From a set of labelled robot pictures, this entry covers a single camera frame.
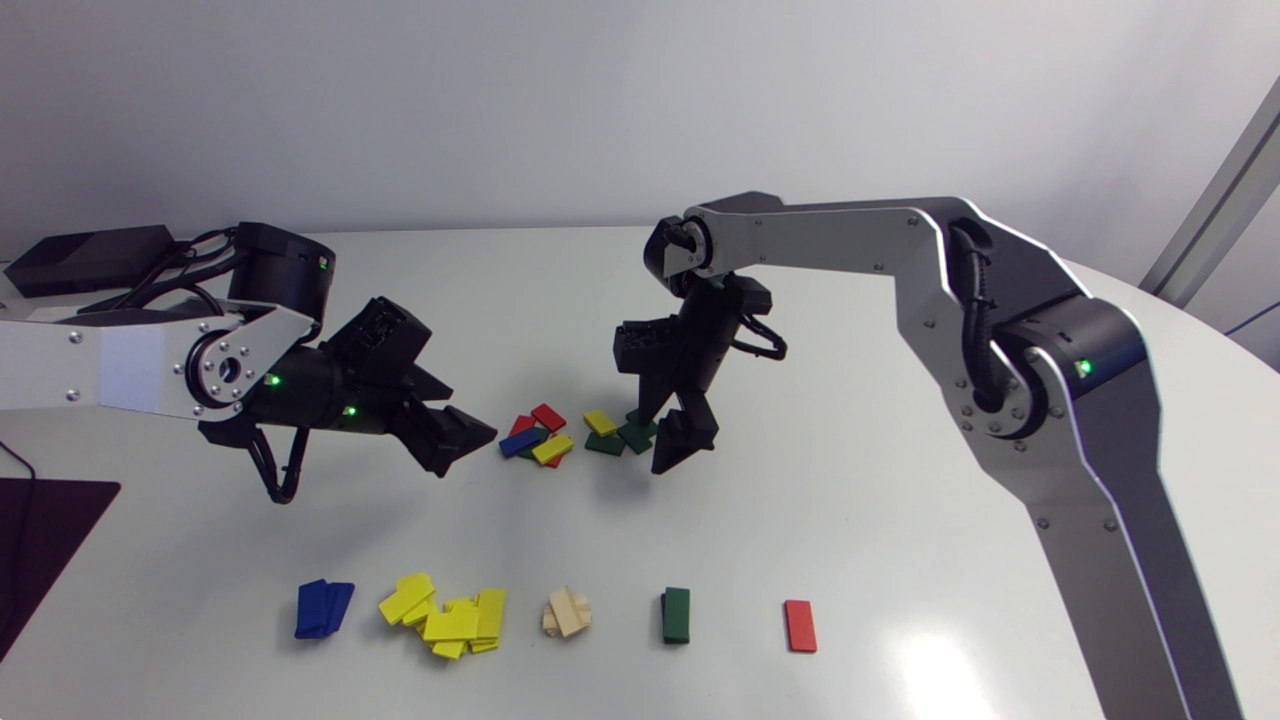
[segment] red block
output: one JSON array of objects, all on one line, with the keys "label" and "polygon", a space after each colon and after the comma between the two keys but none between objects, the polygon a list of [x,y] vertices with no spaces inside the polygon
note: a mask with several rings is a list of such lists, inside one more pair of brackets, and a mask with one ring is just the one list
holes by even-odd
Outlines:
[{"label": "red block", "polygon": [[534,427],[534,421],[535,420],[529,415],[521,415],[516,418],[516,424],[511,427],[511,432],[507,433],[507,437],[512,437],[517,433],[527,430],[529,428]]},{"label": "red block", "polygon": [[787,642],[791,652],[818,652],[818,637],[813,633],[813,607],[808,600],[788,600],[783,603],[787,612]]},{"label": "red block", "polygon": [[561,418],[559,413],[552,410],[552,406],[545,402],[534,407],[531,414],[539,423],[547,425],[547,429],[553,433],[564,427],[564,418]]}]

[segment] yellow block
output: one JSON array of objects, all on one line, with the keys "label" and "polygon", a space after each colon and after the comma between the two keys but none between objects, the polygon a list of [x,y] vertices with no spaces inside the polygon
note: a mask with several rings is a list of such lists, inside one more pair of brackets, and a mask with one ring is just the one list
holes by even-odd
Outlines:
[{"label": "yellow block", "polygon": [[573,438],[568,436],[552,436],[547,438],[547,442],[534,448],[534,460],[538,460],[539,465],[545,465],[570,450],[573,450]]},{"label": "yellow block", "polygon": [[426,625],[422,626],[422,639],[426,642],[474,641],[479,623],[480,614],[475,607],[454,607],[448,612],[428,615]]},{"label": "yellow block", "polygon": [[431,652],[440,657],[457,660],[462,657],[462,651],[467,648],[467,641],[439,642],[431,646]]},{"label": "yellow block", "polygon": [[387,600],[378,603],[378,610],[387,619],[388,625],[399,623],[404,615],[424,600],[431,597],[435,587],[426,573],[406,575],[396,580],[396,592]]},{"label": "yellow block", "polygon": [[582,419],[586,420],[591,432],[600,437],[608,437],[618,432],[618,427],[604,414],[604,410],[591,410],[586,415],[582,415]]},{"label": "yellow block", "polygon": [[480,623],[476,625],[476,637],[497,639],[502,634],[502,611],[507,606],[507,591],[503,588],[485,588],[476,596],[476,609],[480,611]]},{"label": "yellow block", "polygon": [[401,623],[406,625],[417,625],[422,620],[426,620],[429,615],[435,615],[440,609],[435,606],[435,593],[428,596],[426,600],[415,605],[408,612],[401,618]]}]

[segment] pile of blocks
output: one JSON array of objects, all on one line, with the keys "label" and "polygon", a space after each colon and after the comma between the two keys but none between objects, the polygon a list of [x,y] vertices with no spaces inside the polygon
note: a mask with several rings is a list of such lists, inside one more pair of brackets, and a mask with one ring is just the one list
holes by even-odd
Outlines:
[{"label": "pile of blocks", "polygon": [[622,450],[630,447],[632,452],[640,455],[653,447],[652,438],[658,434],[658,423],[639,424],[639,409],[627,413],[627,421],[621,428],[603,410],[591,410],[582,419],[591,428],[586,448],[596,452],[622,455]]},{"label": "pile of blocks", "polygon": [[314,641],[337,633],[353,592],[356,585],[351,583],[328,583],[324,578],[298,585],[298,625],[293,637]]},{"label": "pile of blocks", "polygon": [[563,587],[550,594],[543,607],[543,632],[550,637],[573,637],[591,626],[591,603]]},{"label": "pile of blocks", "polygon": [[498,448],[504,457],[518,455],[539,465],[559,468],[564,454],[573,450],[573,438],[556,432],[564,424],[564,418],[544,402],[529,415],[516,418],[507,437],[498,441]]},{"label": "pile of blocks", "polygon": [[415,573],[396,580],[396,592],[378,603],[389,625],[401,624],[422,637],[431,652],[449,660],[497,650],[502,639],[502,616],[507,591],[486,588],[476,597],[460,597],[435,602],[435,585],[426,573]]}]

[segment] white wall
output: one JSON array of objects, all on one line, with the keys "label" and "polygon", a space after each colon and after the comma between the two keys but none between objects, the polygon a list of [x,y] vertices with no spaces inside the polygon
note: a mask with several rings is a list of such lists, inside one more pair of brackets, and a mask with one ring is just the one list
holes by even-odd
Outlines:
[{"label": "white wall", "polygon": [[154,222],[648,224],[758,188],[965,195],[1137,282],[1277,26],[1274,0],[9,3],[0,256]]}]

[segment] block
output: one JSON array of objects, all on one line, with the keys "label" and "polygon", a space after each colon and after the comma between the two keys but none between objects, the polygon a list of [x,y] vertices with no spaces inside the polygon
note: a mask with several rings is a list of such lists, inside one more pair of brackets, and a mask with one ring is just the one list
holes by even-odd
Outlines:
[{"label": "block", "polygon": [[417,625],[439,611],[440,609],[435,605],[435,593],[431,593],[430,597],[410,609],[410,611],[401,618],[401,623],[404,625]]},{"label": "block", "polygon": [[356,592],[352,583],[329,583],[328,597],[329,614],[325,619],[324,634],[332,635],[342,628],[342,619],[347,616],[347,606],[351,605],[351,596]]},{"label": "block", "polygon": [[534,430],[534,428],[529,428],[527,430],[521,430],[508,438],[499,439],[498,448],[502,450],[503,457],[511,457],[512,455],[517,455],[521,450],[534,447],[540,442],[541,436]]},{"label": "block", "polygon": [[324,637],[329,619],[326,583],[320,580],[298,585],[298,624],[293,637],[298,639]]},{"label": "block", "polygon": [[497,639],[502,635],[502,615],[507,607],[507,591],[502,588],[485,588],[476,596],[476,610],[480,620],[476,625],[476,637],[480,639]]},{"label": "block", "polygon": [[662,642],[689,643],[689,589],[667,588],[662,593]]},{"label": "block", "polygon": [[[538,433],[538,445],[541,445],[541,443],[547,442],[547,438],[552,437],[552,432],[548,430],[547,428],[536,427],[536,428],[534,428],[534,430]],[[520,455],[521,457],[527,457],[527,459],[532,460],[534,459],[534,447],[538,447],[538,445],[535,445],[532,447],[526,447],[525,450],[521,450],[516,455]]]},{"label": "block", "polygon": [[791,652],[818,652],[818,637],[813,632],[813,607],[808,600],[788,600],[782,603],[787,614],[787,643]]},{"label": "block", "polygon": [[643,428],[640,427],[640,409],[639,407],[636,407],[635,410],[627,413],[627,421],[631,423],[632,425],[640,428],[641,430],[644,430],[644,437],[652,438],[653,436],[658,434],[658,423],[655,423],[655,421],[654,423],[649,423],[648,425],[644,425]]},{"label": "block", "polygon": [[573,438],[568,436],[552,436],[547,438],[547,442],[534,448],[534,460],[539,465],[545,465],[570,450],[573,450]]},{"label": "block", "polygon": [[622,451],[627,447],[627,441],[622,439],[621,436],[614,433],[609,437],[600,437],[596,433],[586,436],[588,450],[594,450],[596,452],[608,452],[609,455],[622,455]]},{"label": "block", "polygon": [[438,643],[440,641],[474,641],[476,639],[476,626],[480,623],[480,614],[476,609],[454,606],[453,610],[436,612],[426,616],[426,625],[422,626],[422,639]]},{"label": "block", "polygon": [[573,596],[568,588],[553,592],[549,600],[552,612],[556,615],[556,625],[562,635],[573,637],[575,633],[586,628],[581,615],[577,614],[577,607],[573,606]]},{"label": "block", "polygon": [[631,423],[618,428],[618,437],[621,437],[636,455],[640,455],[645,450],[653,447],[653,442],[650,442],[649,437],[644,434],[644,429],[637,428]]},{"label": "block", "polygon": [[511,432],[507,433],[507,437],[522,433],[529,428],[532,428],[536,421],[538,420],[534,420],[532,415],[521,415],[516,418],[516,424],[511,427]]},{"label": "block", "polygon": [[433,644],[431,652],[439,655],[440,657],[457,660],[462,657],[462,651],[465,651],[466,648],[467,648],[467,641],[447,641]]},{"label": "block", "polygon": [[561,418],[559,413],[552,410],[552,406],[545,402],[534,407],[534,411],[530,413],[530,415],[532,415],[539,423],[547,425],[547,429],[553,433],[564,427],[564,418]]},{"label": "block", "polygon": [[609,437],[618,432],[618,427],[604,414],[604,410],[591,410],[582,415],[582,419],[586,420],[586,425],[591,428],[591,432],[600,437]]},{"label": "block", "polygon": [[426,573],[406,575],[396,582],[396,592],[387,600],[378,603],[378,610],[387,619],[388,625],[399,623],[415,605],[422,602],[435,592],[431,578]]}]

